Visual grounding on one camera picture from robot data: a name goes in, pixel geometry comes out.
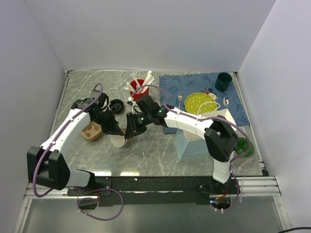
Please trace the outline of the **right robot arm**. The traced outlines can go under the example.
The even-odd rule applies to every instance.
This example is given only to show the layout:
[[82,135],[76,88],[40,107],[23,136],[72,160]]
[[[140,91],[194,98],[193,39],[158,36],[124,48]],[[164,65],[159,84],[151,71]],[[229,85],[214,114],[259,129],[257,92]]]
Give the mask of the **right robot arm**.
[[231,160],[237,146],[238,136],[233,123],[223,116],[202,117],[189,114],[171,105],[159,106],[149,95],[137,99],[141,112],[128,113],[124,138],[143,134],[149,124],[177,128],[190,132],[206,142],[210,156],[214,159],[213,190],[224,193],[229,188]]

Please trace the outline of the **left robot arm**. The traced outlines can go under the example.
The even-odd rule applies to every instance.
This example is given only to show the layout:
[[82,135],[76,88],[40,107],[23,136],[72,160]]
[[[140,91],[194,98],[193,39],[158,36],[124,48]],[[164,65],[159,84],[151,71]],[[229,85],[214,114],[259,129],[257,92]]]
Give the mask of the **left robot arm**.
[[85,195],[93,194],[96,191],[94,173],[70,169],[66,154],[82,129],[91,122],[98,124],[106,135],[124,135],[108,103],[108,96],[97,90],[88,98],[74,102],[54,134],[40,147],[30,147],[27,151],[29,182],[56,190],[78,186]]

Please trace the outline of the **black cup lid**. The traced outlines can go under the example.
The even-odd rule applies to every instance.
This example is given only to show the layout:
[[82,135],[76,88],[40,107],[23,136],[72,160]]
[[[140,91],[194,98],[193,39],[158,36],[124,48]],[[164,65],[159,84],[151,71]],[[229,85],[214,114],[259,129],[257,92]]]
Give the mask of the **black cup lid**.
[[119,115],[124,112],[124,103],[120,99],[113,99],[109,104],[109,109],[115,114]]

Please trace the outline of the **brown paper cup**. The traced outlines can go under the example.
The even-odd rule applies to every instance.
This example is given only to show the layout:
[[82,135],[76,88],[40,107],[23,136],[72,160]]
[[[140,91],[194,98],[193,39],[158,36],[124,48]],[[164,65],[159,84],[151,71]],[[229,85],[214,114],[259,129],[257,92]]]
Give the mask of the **brown paper cup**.
[[133,141],[132,138],[125,139],[124,136],[120,136],[120,135],[111,135],[110,140],[112,144],[118,148],[124,147],[126,144],[131,143]]

